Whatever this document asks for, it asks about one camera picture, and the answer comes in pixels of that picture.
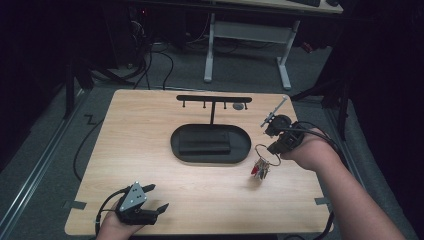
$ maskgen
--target wire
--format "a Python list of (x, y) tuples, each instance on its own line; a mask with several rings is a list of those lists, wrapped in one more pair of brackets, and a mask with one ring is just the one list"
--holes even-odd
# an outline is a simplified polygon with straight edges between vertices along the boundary
[(168, 50), (169, 49), (169, 42), (163, 42), (163, 43), (160, 43), (160, 42), (156, 42), (156, 43), (153, 43), (153, 46), (157, 46), (157, 45), (162, 45), (162, 44), (165, 44), (166, 46), (165, 46), (165, 48), (164, 49), (161, 49), (161, 50), (155, 50), (154, 52), (165, 52), (166, 50)]
[(216, 41), (217, 43), (219, 43), (219, 42), (228, 42), (228, 43), (233, 43), (235, 46), (234, 46), (234, 48), (233, 49), (231, 49), (231, 50), (229, 50), (229, 51), (219, 51), (218, 49), (217, 49), (217, 47), (220, 47), (220, 46), (214, 46), (214, 48), (213, 48), (213, 50), (215, 51), (215, 52), (217, 52), (217, 53), (222, 53), (222, 54), (230, 54), (230, 53), (233, 53), (233, 52), (235, 52), (237, 49), (238, 49), (238, 47), (239, 47), (239, 41), (236, 41), (235, 43), (234, 43), (234, 41), (231, 39), (231, 40), (229, 40), (229, 39), (221, 39), (221, 41)]
[(131, 189), (131, 187), (126, 187), (124, 189), (121, 189), (119, 191), (116, 191), (115, 193), (113, 193), (112, 195), (110, 195), (108, 198), (106, 198), (106, 200), (103, 202), (103, 204), (100, 207), (99, 212), (97, 213), (97, 216), (96, 216), (96, 223), (95, 223), (96, 236), (99, 235), (99, 231), (100, 231), (100, 220), (102, 218), (102, 212), (104, 211), (103, 209), (106, 206), (106, 204), (110, 201), (110, 199), (112, 199), (116, 195), (121, 194), (121, 193), (126, 193), (130, 189)]
[(146, 72), (146, 83), (147, 83), (147, 89), (150, 90), (150, 82), (149, 82), (149, 74)]
[(264, 48), (268, 48), (268, 47), (272, 47), (274, 45), (276, 45), (277, 43), (273, 43), (273, 42), (266, 42), (266, 43), (262, 43), (262, 45), (260, 46), (255, 46), (253, 44), (249, 44), (253, 41), (240, 41), (240, 45), (243, 47), (248, 47), (248, 48), (253, 48), (253, 49), (264, 49)]
[(208, 45), (202, 43), (205, 40), (207, 40), (207, 38), (200, 39), (197, 42), (192, 42), (190, 44), (187, 44), (186, 47), (188, 47), (190, 49), (194, 49), (194, 50), (203, 50), (203, 49), (206, 49), (206, 48), (208, 48)]
[[(140, 75), (146, 68), (146, 62), (145, 62), (144, 58), (142, 57), (146, 53), (146, 49), (145, 49), (145, 47), (143, 47), (143, 40), (146, 40), (146, 45), (148, 45), (149, 38), (144, 37), (145, 36), (145, 30), (143, 28), (143, 25), (141, 25), (139, 22), (134, 21), (134, 20), (131, 21), (131, 24), (134, 24), (135, 26), (137, 26), (137, 30), (136, 30), (136, 33), (135, 33), (136, 35), (133, 35), (133, 37), (134, 37), (134, 41), (136, 42), (136, 44), (135, 44), (136, 60), (135, 61), (139, 61), (139, 63), (138, 63), (137, 69), (134, 72), (129, 73), (129, 74), (122, 76), (122, 77), (120, 76), (120, 78), (122, 78), (123, 80), (128, 80), (128, 79), (131, 79), (133, 77)], [(141, 40), (139, 41), (137, 36), (140, 35), (140, 30), (141, 30)], [(91, 72), (91, 76), (93, 78), (97, 79), (97, 80), (100, 80), (100, 81), (110, 81), (111, 80), (110, 78), (106, 78), (106, 77), (103, 77), (101, 75), (98, 75), (97, 73), (95, 73), (93, 71)]]
[(311, 125), (312, 127), (314, 127), (314, 128), (316, 128), (316, 129), (318, 129), (318, 130), (320, 130), (327, 138), (330, 138), (330, 136), (328, 136), (328, 134), (324, 131), (324, 130), (322, 130), (320, 127), (318, 127), (317, 125), (315, 125), (315, 124), (313, 124), (313, 123), (311, 123), (311, 122), (306, 122), (306, 121), (298, 121), (298, 123), (300, 123), (300, 124), (302, 124), (302, 123), (304, 123), (304, 124), (309, 124), (309, 125)]
[(153, 53), (161, 54), (161, 55), (169, 58), (169, 60), (171, 60), (171, 69), (169, 70), (168, 75), (166, 75), (165, 79), (162, 82), (162, 90), (165, 90), (165, 83), (168, 80), (169, 75), (171, 75), (172, 70), (174, 69), (174, 60), (172, 60), (172, 58), (168, 54), (166, 54), (166, 53), (163, 53), (163, 52), (153, 52)]
[(258, 156), (259, 156), (261, 159), (263, 159), (263, 160), (267, 161), (267, 162), (269, 163), (269, 165), (271, 165), (271, 166), (278, 167), (278, 166), (280, 166), (280, 165), (281, 165), (281, 158), (280, 158), (280, 156), (278, 156), (278, 154), (274, 154), (274, 155), (278, 158), (278, 164), (272, 164), (272, 163), (270, 163), (268, 160), (266, 160), (264, 157), (262, 157), (262, 155), (259, 153), (259, 151), (258, 151), (258, 147), (259, 147), (259, 146), (264, 147), (264, 148), (267, 148), (267, 147), (266, 147), (265, 145), (263, 145), (263, 144), (256, 144), (256, 146), (255, 146), (255, 151), (256, 151), (256, 153), (258, 154)]
[(193, 41), (187, 42), (186, 44), (191, 44), (191, 43), (195, 43), (195, 42), (203, 41), (204, 39), (206, 39), (205, 37), (204, 37), (204, 38), (202, 38), (202, 37), (203, 37), (203, 35), (205, 35), (206, 29), (208, 28), (208, 25), (209, 25), (208, 23), (209, 23), (209, 19), (210, 19), (210, 17), (211, 17), (211, 14), (209, 13), (209, 14), (208, 14), (208, 18), (206, 19), (205, 27), (203, 28), (203, 31), (202, 31), (202, 33), (199, 35), (199, 37), (198, 37), (196, 40), (193, 40)]
[(327, 224), (325, 226), (324, 231), (320, 235), (318, 235), (317, 237), (315, 237), (314, 240), (321, 240), (325, 236), (327, 236), (327, 234), (330, 232), (331, 224), (333, 224), (333, 220), (334, 220), (334, 212), (331, 211), (330, 216), (328, 217)]
[(141, 77), (138, 79), (138, 81), (134, 84), (133, 89), (136, 89), (137, 88), (137, 86), (140, 83), (141, 79), (143, 79), (144, 75), (147, 74), (147, 72), (149, 71), (150, 67), (152, 66), (152, 49), (151, 48), (150, 48), (149, 53), (150, 53), (149, 54), (149, 57), (150, 57), (149, 65), (147, 66), (147, 69), (144, 71), (143, 75), (141, 75)]
[(309, 134), (312, 134), (312, 135), (315, 135), (315, 136), (318, 136), (318, 137), (324, 139), (333, 148), (333, 150), (337, 153), (337, 155), (340, 157), (340, 160), (342, 160), (342, 163), (346, 167), (346, 169), (349, 170), (349, 165), (347, 164), (345, 155), (343, 154), (343, 152), (341, 151), (341, 149), (339, 148), (337, 143), (333, 139), (331, 139), (324, 131), (320, 130), (324, 134), (317, 133), (315, 131), (311, 131), (311, 130), (308, 130), (306, 128), (303, 128), (303, 129), (281, 128), (281, 131), (304, 132), (304, 133), (309, 133)]
[(77, 150), (77, 152), (75, 153), (75, 155), (74, 155), (74, 161), (73, 161), (73, 164), (72, 164), (72, 168), (73, 168), (73, 170), (74, 170), (74, 174), (75, 174), (75, 177), (78, 179), (78, 181), (82, 181), (82, 178), (78, 175), (78, 172), (77, 172), (77, 167), (76, 167), (76, 165), (77, 165), (77, 158), (78, 158), (78, 154), (79, 154), (79, 152), (81, 151), (81, 149), (82, 149), (82, 147), (84, 146), (84, 144), (85, 144), (85, 141), (87, 141), (87, 139), (88, 139), (88, 137), (93, 133), (93, 131), (102, 123), (104, 121), (104, 119), (102, 119), (102, 120), (100, 120), (88, 133), (87, 133), (87, 135), (85, 135), (85, 137), (84, 137), (84, 139), (82, 140), (82, 142), (81, 142), (81, 144), (79, 145), (79, 147), (78, 147), (78, 150)]

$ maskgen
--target gray carpet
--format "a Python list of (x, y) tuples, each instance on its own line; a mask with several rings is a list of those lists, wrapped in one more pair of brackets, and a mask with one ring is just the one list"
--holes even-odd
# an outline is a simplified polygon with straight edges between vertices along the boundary
[[(218, 51), (225, 52), (231, 49), (228, 46), (226, 48), (218, 49)], [(184, 51), (166, 45), (157, 45), (155, 50), (164, 50), (163, 53), (168, 54), (173, 60), (173, 70), (166, 82), (169, 90), (197, 89), (226, 92), (287, 93), (290, 95), (304, 91), (314, 85), (331, 52), (330, 48), (317, 50), (310, 54), (300, 48), (292, 49), (287, 62), (292, 90), (288, 92), (282, 88), (275, 59), (249, 56), (245, 54), (245, 52), (250, 51), (248, 47), (236, 49), (231, 54), (217, 53), (215, 55), (213, 81), (209, 84), (203, 82), (206, 50), (202, 48), (202, 45), (195, 45), (193, 48), (187, 48)], [(152, 66), (148, 73), (150, 87), (161, 88), (162, 82), (170, 69), (171, 61), (166, 56), (153, 54)], [(119, 75), (125, 75), (131, 70), (114, 71)], [(91, 92), (82, 93), (78, 97), (80, 107), (50, 156), (51, 162), (48, 163), (41, 181), (36, 183), (31, 198), (23, 204), (23, 211), (18, 214), (20, 217), (16, 223), (12, 224), (13, 228), (8, 234), (8, 239), (89, 239), (89, 236), (66, 235), (64, 226), (69, 209), (64, 208), (63, 205), (67, 200), (72, 201), (78, 190), (79, 181), (72, 171), (72, 163), (78, 147), (93, 128), (91, 123), (96, 123), (104, 118), (114, 91), (120, 88), (125, 87), (112, 82), (96, 81)], [(147, 82), (144, 78), (139, 89), (146, 88)], [(333, 111), (322, 109), (319, 100), (320, 97), (310, 97), (295, 102), (294, 107), (298, 119), (321, 126), (333, 138), (337, 139), (332, 117)], [(6, 216), (20, 189), (25, 187), (25, 181), (30, 176), (31, 171), (43, 157), (45, 149), (51, 146), (49, 141), (62, 123), (65, 112), (64, 104), (65, 92), (62, 90), (34, 124), (31, 134), (19, 152), (1, 173), (1, 216)], [(89, 122), (89, 115), (92, 115), (91, 123)], [(80, 176), (84, 174), (99, 131), (100, 127), (88, 137), (77, 156), (77, 172)], [(339, 142), (339, 144), (348, 152), (351, 159), (354, 159), (354, 168), (360, 174), (358, 177), (367, 191), (392, 217), (407, 239), (417, 239), (414, 230), (405, 219), (402, 209), (397, 204), (373, 160), (351, 104), (346, 125), (346, 137), (347, 141)], [(300, 233), (300, 235), (305, 239), (313, 239), (317, 234)], [(289, 234), (278, 235), (278, 239), (285, 238), (299, 239), (290, 238)], [(337, 223), (327, 239), (340, 239)]]

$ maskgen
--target white table leg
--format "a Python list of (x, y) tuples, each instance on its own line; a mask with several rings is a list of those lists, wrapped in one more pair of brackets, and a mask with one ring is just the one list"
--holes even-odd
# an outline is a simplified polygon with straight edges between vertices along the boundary
[(290, 49), (293, 45), (294, 38), (296, 37), (299, 24), (300, 24), (299, 20), (294, 22), (293, 28), (290, 31), (290, 36), (287, 41), (286, 48), (284, 49), (283, 56), (277, 58), (278, 69), (280, 70), (280, 77), (281, 77), (281, 81), (283, 82), (283, 88), (285, 90), (291, 89), (290, 79), (289, 79), (289, 76), (287, 75), (286, 61), (287, 61), (287, 57), (289, 56)]
[(205, 78), (204, 78), (204, 81), (207, 83), (212, 82), (214, 35), (215, 35), (215, 14), (211, 13), (211, 22), (210, 22), (210, 29), (209, 29), (209, 48), (208, 48), (208, 54), (206, 56)]

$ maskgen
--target black cable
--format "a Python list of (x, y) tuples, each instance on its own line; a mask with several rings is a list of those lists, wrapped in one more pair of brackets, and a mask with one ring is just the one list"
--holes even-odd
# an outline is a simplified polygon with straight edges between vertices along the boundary
[[(141, 63), (139, 64), (139, 67), (134, 72), (129, 73), (128, 75), (122, 76), (120, 78), (122, 78), (123, 80), (128, 80), (128, 79), (131, 79), (131, 78), (133, 78), (133, 77), (135, 77), (137, 75), (140, 75), (141, 72), (143, 72), (143, 70), (145, 69), (145, 66), (146, 66), (146, 63), (145, 63), (144, 60), (142, 60)], [(97, 80), (100, 80), (100, 81), (105, 81), (105, 82), (106, 81), (111, 81), (110, 78), (105, 78), (105, 77), (99, 76), (99, 75), (97, 75), (94, 72), (91, 72), (91, 76), (93, 78), (97, 79)]]
[(87, 141), (87, 139), (88, 139), (88, 137), (91, 135), (91, 133), (93, 133), (93, 131), (102, 123), (104, 121), (104, 119), (102, 119), (102, 120), (100, 120), (91, 130), (90, 130), (90, 132), (88, 132), (87, 133), (87, 135), (85, 135), (85, 137), (84, 137), (84, 139), (82, 140), (82, 142), (81, 142), (81, 144), (79, 145), (79, 147), (78, 147), (78, 150), (77, 150), (77, 152), (75, 153), (75, 155), (74, 155), (74, 161), (73, 161), (73, 164), (72, 164), (72, 167), (73, 167), (73, 170), (74, 170), (74, 174), (75, 174), (75, 177), (81, 182), (82, 181), (82, 178), (78, 175), (78, 172), (77, 172), (77, 167), (76, 167), (76, 165), (77, 165), (77, 158), (78, 158), (78, 154), (79, 154), (79, 152), (81, 151), (81, 149), (82, 149), (82, 147), (84, 146), (84, 143), (85, 143), (85, 141)]
[(330, 216), (328, 217), (327, 225), (325, 226), (324, 231), (320, 235), (318, 235), (317, 237), (315, 237), (314, 240), (321, 240), (325, 236), (327, 236), (327, 234), (330, 232), (331, 224), (333, 224), (333, 220), (334, 220), (334, 212), (331, 211)]
[(318, 127), (317, 125), (315, 125), (315, 124), (313, 124), (313, 123), (311, 123), (311, 122), (306, 122), (306, 121), (297, 121), (298, 123), (300, 123), (300, 124), (302, 124), (302, 123), (306, 123), (306, 124), (309, 124), (309, 125), (311, 125), (312, 127), (314, 127), (314, 128), (316, 128), (316, 129), (318, 129), (318, 130), (320, 130), (326, 137), (328, 137), (328, 138), (330, 138), (330, 136), (328, 136), (328, 134), (324, 131), (324, 130), (322, 130), (320, 127)]
[(99, 212), (97, 213), (97, 216), (96, 216), (96, 223), (95, 223), (96, 236), (99, 235), (99, 231), (100, 231), (100, 220), (102, 218), (102, 212), (103, 212), (103, 209), (106, 206), (106, 204), (109, 202), (110, 199), (112, 199), (116, 195), (121, 194), (121, 193), (126, 193), (130, 189), (131, 189), (131, 187), (126, 187), (124, 189), (121, 189), (119, 191), (116, 191), (115, 193), (113, 193), (112, 195), (110, 195), (108, 198), (106, 198), (106, 200), (103, 202), (103, 204), (100, 207)]
[(199, 37), (195, 38), (194, 40), (192, 40), (190, 42), (187, 42), (186, 46), (188, 46), (189, 44), (196, 43), (198, 41), (203, 41), (203, 40), (207, 39), (206, 37), (203, 37), (203, 36), (205, 35), (206, 30), (208, 29), (210, 18), (211, 18), (211, 14), (209, 13), (208, 18), (206, 19), (205, 27), (203, 28), (203, 31), (199, 34)]
[(243, 47), (247, 47), (247, 48), (253, 48), (253, 49), (264, 49), (264, 48), (269, 48), (276, 45), (276, 43), (266, 42), (266, 43), (262, 43), (261, 46), (255, 46), (252, 44), (248, 44), (248, 42), (252, 42), (252, 41), (240, 41), (239, 45)]
[(165, 90), (165, 83), (168, 80), (169, 75), (171, 75), (172, 70), (174, 70), (174, 60), (172, 60), (172, 58), (166, 53), (162, 53), (162, 52), (153, 52), (153, 53), (161, 54), (161, 55), (169, 58), (169, 60), (171, 60), (171, 69), (169, 70), (168, 75), (166, 75), (165, 79), (162, 82), (162, 90)]
[[(206, 44), (203, 44), (203, 42), (205, 40), (208, 40), (208, 38), (200, 39), (200, 40), (198, 40), (196, 42), (189, 42), (185, 46), (188, 47), (188, 48), (190, 48), (190, 49), (194, 49), (194, 50), (203, 50), (203, 49), (208, 48), (208, 44), (207, 43)], [(193, 47), (192, 45), (201, 45), (201, 47)]]
[(143, 75), (141, 75), (141, 77), (138, 79), (138, 81), (134, 84), (133, 89), (136, 89), (137, 88), (138, 84), (140, 84), (140, 82), (141, 82), (141, 79), (143, 79), (143, 77), (147, 74), (147, 72), (149, 71), (150, 67), (152, 66), (152, 49), (151, 48), (150, 48), (150, 51), (149, 51), (149, 57), (150, 57), (149, 65), (147, 66), (147, 69), (144, 71)]
[(343, 164), (345, 165), (345, 167), (347, 168), (347, 164), (346, 164), (346, 158), (344, 156), (344, 154), (340, 151), (340, 148), (337, 146), (336, 142), (331, 139), (330, 137), (328, 137), (325, 133), (321, 134), (321, 133), (317, 133), (311, 130), (308, 130), (306, 128), (302, 128), (302, 129), (294, 129), (294, 128), (281, 128), (281, 131), (292, 131), (292, 132), (304, 132), (304, 133), (309, 133), (315, 136), (318, 136), (322, 139), (324, 139), (332, 148), (334, 151), (336, 151), (336, 153), (339, 155), (340, 159), (342, 160)]
[(222, 54), (230, 54), (230, 53), (232, 53), (232, 52), (235, 52), (237, 49), (238, 49), (238, 47), (239, 47), (239, 41), (237, 41), (237, 42), (235, 42), (235, 46), (234, 46), (234, 48), (233, 49), (231, 49), (231, 50), (229, 50), (229, 51), (219, 51), (218, 49), (217, 49), (217, 47), (219, 47), (219, 46), (214, 46), (214, 48), (213, 48), (213, 50), (215, 51), (215, 52), (217, 52), (217, 53), (222, 53)]
[(169, 49), (169, 42), (165, 42), (166, 47), (164, 49), (161, 50), (155, 50), (155, 52), (165, 52), (166, 50)]
[(146, 83), (147, 83), (147, 89), (150, 90), (150, 81), (149, 81), (149, 73), (146, 72)]

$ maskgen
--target wooden tabletop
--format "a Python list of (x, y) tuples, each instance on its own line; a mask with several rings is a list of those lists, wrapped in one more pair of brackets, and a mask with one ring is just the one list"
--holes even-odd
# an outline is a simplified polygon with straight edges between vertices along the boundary
[(287, 0), (214, 0), (215, 2), (247, 4), (261, 7), (276, 7), (292, 10), (301, 10), (320, 13), (343, 13), (343, 8), (340, 4), (337, 7), (330, 6), (325, 0), (321, 0), (319, 7), (312, 7), (305, 4), (295, 3)]
[[(217, 103), (215, 112), (215, 124), (236, 125), (249, 134), (247, 158), (231, 165), (188, 164), (176, 158), (170, 146), (174, 130), (187, 123), (209, 123), (211, 110), (202, 102), (186, 102), (183, 108), (176, 100), (180, 94), (251, 97), (247, 110), (235, 110), (229, 103), (224, 109)], [(118, 90), (75, 199), (87, 205), (71, 210), (66, 233), (93, 235), (103, 201), (135, 181), (156, 184), (143, 209), (169, 203), (156, 224), (144, 227), (140, 235), (321, 232), (329, 212), (315, 203), (323, 194), (314, 172), (287, 160), (271, 167), (263, 181), (250, 174), (258, 159), (255, 145), (277, 140), (260, 125), (282, 100), (282, 94)], [(277, 114), (296, 120), (290, 99)], [(277, 162), (275, 156), (265, 157)]]

